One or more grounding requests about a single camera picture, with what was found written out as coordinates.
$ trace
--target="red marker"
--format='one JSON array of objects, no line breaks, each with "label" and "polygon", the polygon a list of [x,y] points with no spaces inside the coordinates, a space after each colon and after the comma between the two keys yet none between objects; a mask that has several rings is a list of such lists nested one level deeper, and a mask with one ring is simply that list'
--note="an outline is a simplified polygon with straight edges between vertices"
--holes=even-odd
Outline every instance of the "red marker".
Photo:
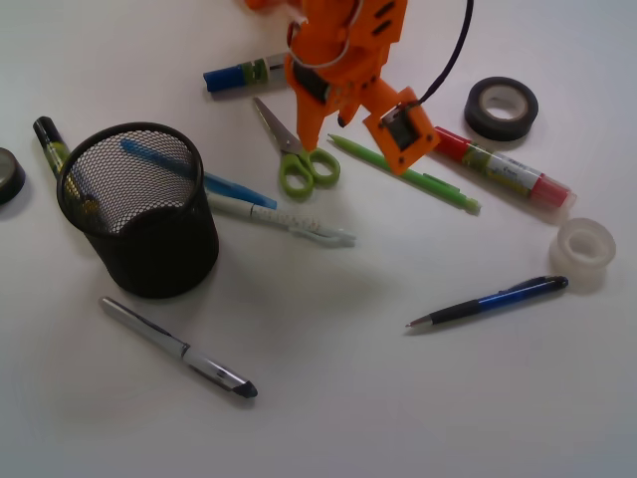
[{"label": "red marker", "polygon": [[512,189],[529,201],[550,208],[570,207],[577,196],[570,188],[524,164],[498,152],[484,149],[441,127],[436,151],[470,167],[499,184]]}]

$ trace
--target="pen holder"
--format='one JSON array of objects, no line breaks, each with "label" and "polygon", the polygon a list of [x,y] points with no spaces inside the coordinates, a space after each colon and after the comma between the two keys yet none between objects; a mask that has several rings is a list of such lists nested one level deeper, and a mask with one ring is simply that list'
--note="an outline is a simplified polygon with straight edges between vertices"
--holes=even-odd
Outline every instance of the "pen holder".
[{"label": "pen holder", "polygon": [[[135,141],[179,171],[126,152]],[[165,299],[199,284],[218,253],[217,231],[194,144],[170,127],[129,123],[78,146],[58,179],[58,202],[123,289]]]}]

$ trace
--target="black cable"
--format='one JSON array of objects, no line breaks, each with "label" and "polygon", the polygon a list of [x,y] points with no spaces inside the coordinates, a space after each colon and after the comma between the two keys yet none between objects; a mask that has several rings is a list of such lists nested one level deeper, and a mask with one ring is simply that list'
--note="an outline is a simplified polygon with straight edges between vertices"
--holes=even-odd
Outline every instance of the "black cable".
[{"label": "black cable", "polygon": [[429,97],[431,97],[434,93],[436,93],[436,91],[440,88],[440,86],[443,83],[445,83],[445,80],[447,80],[447,77],[449,76],[454,66],[456,65],[456,62],[458,61],[458,57],[460,57],[460,52],[462,52],[462,48],[465,46],[465,40],[467,40],[467,34],[469,33],[469,27],[471,25],[471,17],[473,17],[473,14],[474,14],[474,0],[467,0],[467,11],[465,13],[465,22],[462,25],[462,30],[460,31],[460,37],[458,38],[458,43],[456,44],[456,49],[454,50],[454,53],[451,55],[451,58],[449,59],[449,63],[447,63],[447,66],[445,67],[445,69],[442,71],[442,73],[436,79],[436,81],[431,84],[431,87],[429,87],[429,90],[427,90],[427,93],[425,93],[423,97],[420,99],[420,101],[418,102],[418,105],[422,105],[423,103],[425,103],[429,99]]}]

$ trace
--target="silver pen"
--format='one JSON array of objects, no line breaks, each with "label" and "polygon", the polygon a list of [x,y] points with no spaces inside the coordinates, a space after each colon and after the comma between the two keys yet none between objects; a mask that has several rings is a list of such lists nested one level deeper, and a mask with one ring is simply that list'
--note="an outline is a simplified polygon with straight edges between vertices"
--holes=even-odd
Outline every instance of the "silver pen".
[{"label": "silver pen", "polygon": [[197,373],[205,376],[226,391],[232,391],[244,398],[257,396],[257,389],[249,380],[242,378],[224,365],[215,362],[201,352],[192,349],[190,344],[173,337],[169,332],[153,322],[139,316],[110,297],[102,297],[100,304],[107,314],[129,329],[144,336],[176,359],[185,362]]}]

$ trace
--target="black electrical tape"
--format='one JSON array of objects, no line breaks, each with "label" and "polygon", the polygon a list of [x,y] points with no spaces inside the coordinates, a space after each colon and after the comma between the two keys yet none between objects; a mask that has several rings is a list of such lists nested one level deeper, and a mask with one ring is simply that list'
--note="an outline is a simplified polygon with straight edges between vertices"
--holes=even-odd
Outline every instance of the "black electrical tape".
[{"label": "black electrical tape", "polygon": [[[518,92],[518,95],[508,95],[513,93],[511,89]],[[487,107],[495,99],[513,104],[517,107],[518,115],[512,119],[494,117],[487,111]],[[493,77],[486,78],[471,88],[465,106],[465,120],[473,131],[487,139],[514,141],[529,133],[538,112],[537,98],[529,87],[511,78]]]}]

